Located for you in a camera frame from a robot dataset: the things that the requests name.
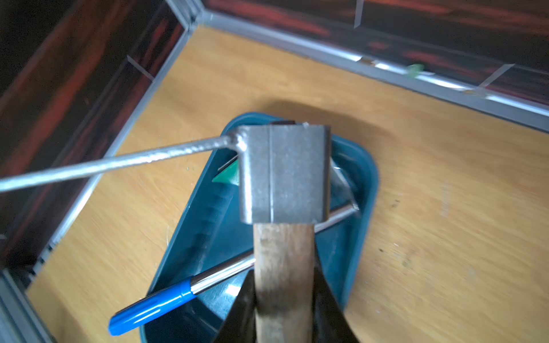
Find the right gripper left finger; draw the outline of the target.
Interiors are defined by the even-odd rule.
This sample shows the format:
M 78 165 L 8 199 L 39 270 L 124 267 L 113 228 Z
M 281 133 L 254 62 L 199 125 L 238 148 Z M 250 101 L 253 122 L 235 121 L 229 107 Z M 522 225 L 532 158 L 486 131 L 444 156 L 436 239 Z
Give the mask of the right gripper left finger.
M 255 343 L 257 341 L 254 271 L 247 273 L 242 287 L 214 343 Z

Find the chrome hoe blue grip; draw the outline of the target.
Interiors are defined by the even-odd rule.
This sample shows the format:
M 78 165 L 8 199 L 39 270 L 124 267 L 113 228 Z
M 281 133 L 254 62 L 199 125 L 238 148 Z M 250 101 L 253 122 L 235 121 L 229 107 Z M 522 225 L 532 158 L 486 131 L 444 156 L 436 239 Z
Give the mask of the chrome hoe blue grip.
M 359 210 L 350 185 L 341 171 L 341 168 L 331 162 L 330 182 L 332 188 L 343 193 L 347 203 L 331 211 L 325 222 L 315 225 L 315 233 L 323 232 L 330 227 L 346 220 Z M 197 295 L 213 288 L 214 286 L 245 272 L 254 267 L 255 257 L 252 249 L 237 255 L 208 270 L 189 277 L 177 284 L 146 296 L 144 299 L 131 304 L 118 311 L 111 319 L 108 326 L 112 336 L 126 334 L 143 326 L 178 307 L 194 300 Z

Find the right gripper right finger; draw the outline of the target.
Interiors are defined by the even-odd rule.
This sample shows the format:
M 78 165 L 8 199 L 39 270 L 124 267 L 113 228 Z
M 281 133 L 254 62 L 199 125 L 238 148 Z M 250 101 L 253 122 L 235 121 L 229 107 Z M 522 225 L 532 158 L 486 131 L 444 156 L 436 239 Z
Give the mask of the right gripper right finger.
M 315 253 L 313 288 L 313 342 L 359 343 L 340 309 Z

